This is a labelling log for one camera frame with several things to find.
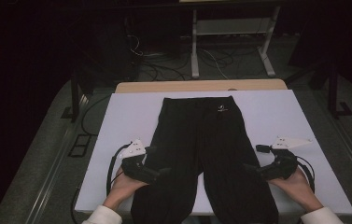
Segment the white metal desk frame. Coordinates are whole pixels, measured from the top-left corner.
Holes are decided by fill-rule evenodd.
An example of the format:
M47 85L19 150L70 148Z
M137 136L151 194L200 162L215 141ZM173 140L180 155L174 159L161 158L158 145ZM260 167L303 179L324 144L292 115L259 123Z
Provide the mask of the white metal desk frame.
M197 37L202 35L258 35L264 34L265 40L258 53L268 77L275 77L267 50L270 46L280 7L275 7L270 17L247 19L198 20L197 11L193 11L190 65L193 78L199 77Z

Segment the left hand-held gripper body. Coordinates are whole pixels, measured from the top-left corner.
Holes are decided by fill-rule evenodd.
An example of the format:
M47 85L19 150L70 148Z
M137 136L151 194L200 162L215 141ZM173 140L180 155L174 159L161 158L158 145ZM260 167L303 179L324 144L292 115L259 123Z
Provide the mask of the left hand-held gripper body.
M132 179L154 183L160 176L159 171L148 168L144 164L146 147L140 139L135 139L130 145L122 149L119 154L123 173Z

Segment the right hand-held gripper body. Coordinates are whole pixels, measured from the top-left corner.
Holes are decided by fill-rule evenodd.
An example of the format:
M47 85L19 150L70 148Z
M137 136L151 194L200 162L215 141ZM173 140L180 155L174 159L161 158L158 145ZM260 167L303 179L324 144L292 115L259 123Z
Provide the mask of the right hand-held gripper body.
M276 178L288 179L301 166L308 176L309 180L313 179L309 169L298 161L298 157L290 150L295 147L301 147L311 143L310 139L292 138L277 136L275 142L271 145L271 152L275 155L275 160L265 166L268 169L268 177L265 180Z

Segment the person's left hand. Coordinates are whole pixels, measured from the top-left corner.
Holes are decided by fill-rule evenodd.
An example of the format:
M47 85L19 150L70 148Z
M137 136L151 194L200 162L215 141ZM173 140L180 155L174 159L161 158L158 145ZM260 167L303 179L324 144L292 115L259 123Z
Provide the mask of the person's left hand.
M138 189L146 185L147 183L145 182L132 179L125 175L123 170L119 168L112 189L104 200L103 206L117 210L123 201L130 198Z

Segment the black metal stand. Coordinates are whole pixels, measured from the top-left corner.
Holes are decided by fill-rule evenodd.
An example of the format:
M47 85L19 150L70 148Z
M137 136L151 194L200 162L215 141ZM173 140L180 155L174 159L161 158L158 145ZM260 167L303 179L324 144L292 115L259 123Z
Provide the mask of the black metal stand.
M81 103L86 93L84 77L80 72L73 71L70 77L71 105L63 110L62 119L70 119L74 123L80 115Z
M338 73L336 65L331 63L329 75L328 109L331 115L338 119L342 116L352 116L352 111L346 102L337 101L338 94Z

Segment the person's right hand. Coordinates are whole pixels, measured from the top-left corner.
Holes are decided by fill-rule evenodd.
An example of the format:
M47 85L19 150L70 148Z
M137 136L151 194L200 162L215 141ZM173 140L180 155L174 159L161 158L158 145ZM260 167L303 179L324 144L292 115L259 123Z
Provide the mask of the person's right hand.
M306 213L323 208L323 204L311 190L303 171L300 169L297 169L288 179L276 178L270 180L269 183L282 189Z

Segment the black pants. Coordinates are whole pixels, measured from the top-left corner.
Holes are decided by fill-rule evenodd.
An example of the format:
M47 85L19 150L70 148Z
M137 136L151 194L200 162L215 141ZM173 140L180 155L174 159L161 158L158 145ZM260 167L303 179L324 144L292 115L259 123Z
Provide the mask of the black pants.
M135 224L181 224L195 204L198 176L221 224L277 224L278 210L231 96L162 102L145 165L168 169L134 194Z

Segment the black floor socket panel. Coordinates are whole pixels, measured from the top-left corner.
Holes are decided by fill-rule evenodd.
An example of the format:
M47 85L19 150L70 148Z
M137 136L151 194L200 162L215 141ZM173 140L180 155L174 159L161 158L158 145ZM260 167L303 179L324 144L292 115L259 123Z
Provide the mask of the black floor socket panel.
M83 158L87 153L91 139L89 134L79 134L68 152L68 157Z

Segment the metal floor rail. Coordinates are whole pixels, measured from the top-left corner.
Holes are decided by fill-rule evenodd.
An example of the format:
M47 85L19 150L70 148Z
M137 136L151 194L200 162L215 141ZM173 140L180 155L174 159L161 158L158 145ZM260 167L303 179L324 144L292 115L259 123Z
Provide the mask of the metal floor rail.
M26 159L31 161L29 171L42 174L42 181L23 224L38 224L55 188L67 149L76 134L79 113L89 99L82 94L76 101L66 96L55 97L44 118Z

